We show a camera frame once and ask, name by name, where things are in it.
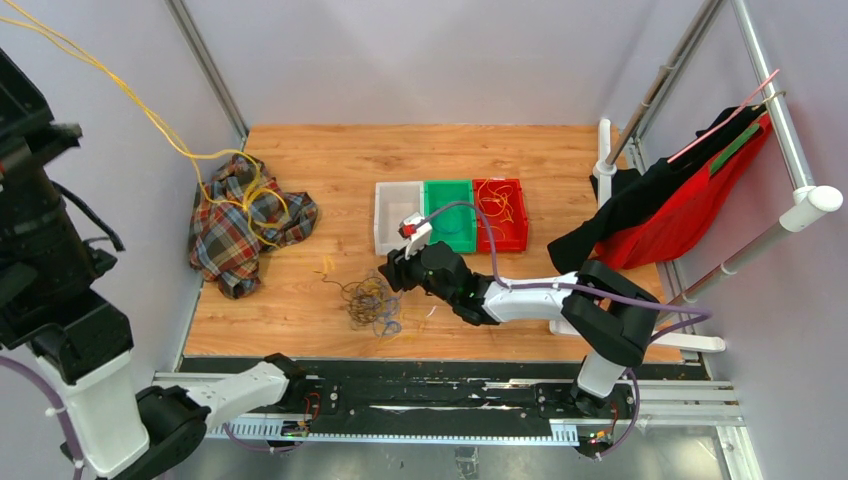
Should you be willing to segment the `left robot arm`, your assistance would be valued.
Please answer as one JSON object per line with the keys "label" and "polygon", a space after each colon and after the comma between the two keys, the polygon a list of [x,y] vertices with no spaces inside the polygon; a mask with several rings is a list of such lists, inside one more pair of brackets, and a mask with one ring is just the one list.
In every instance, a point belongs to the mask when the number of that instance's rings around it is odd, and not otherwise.
{"label": "left robot arm", "polygon": [[274,354],[209,384],[133,385],[134,341],[127,316],[92,285],[116,264],[124,244],[84,240],[69,218],[92,209],[51,180],[46,165],[75,148],[76,124],[57,124],[49,105],[8,57],[1,59],[1,344],[27,346],[36,369],[22,374],[54,408],[77,473],[99,479],[153,479],[187,459],[206,433],[254,409],[298,411],[306,374]]}

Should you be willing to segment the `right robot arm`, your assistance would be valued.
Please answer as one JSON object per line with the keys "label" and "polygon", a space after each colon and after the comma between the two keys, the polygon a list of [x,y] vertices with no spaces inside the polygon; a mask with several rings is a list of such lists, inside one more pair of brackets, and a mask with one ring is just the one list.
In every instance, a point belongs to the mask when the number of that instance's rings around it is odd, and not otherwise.
{"label": "right robot arm", "polygon": [[421,288],[474,326],[546,320],[552,330],[572,328],[591,348],[571,390],[574,408],[587,417],[608,408],[618,379],[642,364],[660,306],[594,260],[560,277],[496,279],[473,272],[461,255],[438,242],[412,255],[393,250],[378,271],[394,292]]}

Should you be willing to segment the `white plastic bin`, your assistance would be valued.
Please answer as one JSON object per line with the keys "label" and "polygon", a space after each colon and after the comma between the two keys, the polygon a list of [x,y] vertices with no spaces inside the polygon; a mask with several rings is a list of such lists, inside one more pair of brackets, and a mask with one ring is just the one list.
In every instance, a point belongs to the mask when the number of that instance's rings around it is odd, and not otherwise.
{"label": "white plastic bin", "polygon": [[384,256],[404,245],[405,239],[399,234],[402,221],[422,212],[424,182],[377,182],[374,199],[374,249],[376,255]]}

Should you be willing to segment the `green plastic bin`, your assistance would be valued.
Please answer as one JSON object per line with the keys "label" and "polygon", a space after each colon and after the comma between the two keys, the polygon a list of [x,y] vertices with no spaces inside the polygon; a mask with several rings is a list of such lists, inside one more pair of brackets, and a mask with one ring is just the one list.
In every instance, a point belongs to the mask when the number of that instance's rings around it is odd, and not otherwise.
{"label": "green plastic bin", "polygon": [[[425,216],[452,202],[472,203],[472,183],[468,179],[425,181],[424,200]],[[452,207],[432,219],[430,224],[433,229],[430,244],[444,242],[460,254],[476,251],[476,211],[472,207]]]}

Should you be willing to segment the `red plastic bin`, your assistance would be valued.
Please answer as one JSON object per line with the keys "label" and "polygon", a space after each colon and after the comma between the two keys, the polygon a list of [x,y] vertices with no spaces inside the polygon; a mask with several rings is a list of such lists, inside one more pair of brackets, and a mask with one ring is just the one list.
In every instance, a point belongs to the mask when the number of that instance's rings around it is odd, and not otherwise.
{"label": "red plastic bin", "polygon": [[524,192],[517,178],[478,178],[472,180],[475,205],[483,212],[492,230],[498,253],[525,252],[529,220]]}

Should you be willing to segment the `plaid cloth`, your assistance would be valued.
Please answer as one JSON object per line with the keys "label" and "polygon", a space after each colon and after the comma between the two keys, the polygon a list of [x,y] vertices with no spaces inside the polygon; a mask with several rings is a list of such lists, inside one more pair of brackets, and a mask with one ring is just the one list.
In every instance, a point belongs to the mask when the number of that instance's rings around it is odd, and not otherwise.
{"label": "plaid cloth", "polygon": [[225,297],[243,298],[261,285],[260,256],[305,241],[319,215],[307,192],[283,191],[262,161],[235,155],[198,187],[189,265]]}

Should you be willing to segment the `black garment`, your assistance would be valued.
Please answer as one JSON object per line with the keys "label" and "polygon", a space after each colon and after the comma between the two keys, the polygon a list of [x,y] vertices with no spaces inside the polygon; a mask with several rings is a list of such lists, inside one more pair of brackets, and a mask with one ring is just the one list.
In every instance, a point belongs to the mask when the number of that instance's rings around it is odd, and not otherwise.
{"label": "black garment", "polygon": [[762,116],[766,108],[755,105],[743,108],[738,114],[733,111],[732,107],[724,109],[711,124],[715,132],[698,131],[698,143],[675,160],[661,158],[644,174],[625,172],[621,180],[614,180],[612,197],[592,218],[547,245],[557,272],[565,274],[578,270],[597,243],[646,222],[708,160]]}

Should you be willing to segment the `red garment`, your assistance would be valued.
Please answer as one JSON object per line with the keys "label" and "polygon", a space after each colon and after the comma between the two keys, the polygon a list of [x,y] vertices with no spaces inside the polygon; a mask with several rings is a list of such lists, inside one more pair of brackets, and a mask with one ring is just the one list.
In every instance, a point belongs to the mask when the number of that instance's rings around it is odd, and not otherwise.
{"label": "red garment", "polygon": [[596,259],[615,270],[628,270],[683,256],[707,233],[772,132],[768,114],[762,113],[750,121],[645,222],[599,242]]}

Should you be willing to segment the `metal clothes rack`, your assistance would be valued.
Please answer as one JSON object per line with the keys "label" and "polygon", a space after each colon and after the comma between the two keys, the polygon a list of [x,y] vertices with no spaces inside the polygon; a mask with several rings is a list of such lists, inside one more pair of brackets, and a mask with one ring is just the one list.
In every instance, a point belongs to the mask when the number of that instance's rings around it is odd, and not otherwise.
{"label": "metal clothes rack", "polygon": [[[633,157],[641,159],[641,140],[647,134],[663,103],[694,56],[701,41],[714,23],[724,1],[704,1],[682,34],[669,58],[659,67],[639,106],[631,115],[617,139],[611,139],[610,120],[603,118],[598,124],[598,158],[592,175],[598,181],[597,204],[603,205],[611,196],[612,179],[617,172],[615,162],[627,147],[635,150]],[[728,3],[736,17],[745,49],[758,82],[763,86],[758,93],[767,107],[776,140],[793,187],[793,206],[782,214],[768,229],[700,278],[694,285],[684,288],[671,300],[673,305],[691,306],[697,297],[722,280],[729,278],[763,255],[769,248],[791,234],[799,233],[825,215],[835,212],[843,204],[842,193],[831,186],[818,185],[785,100],[785,91],[771,76],[772,69],[766,49],[745,1]]]}

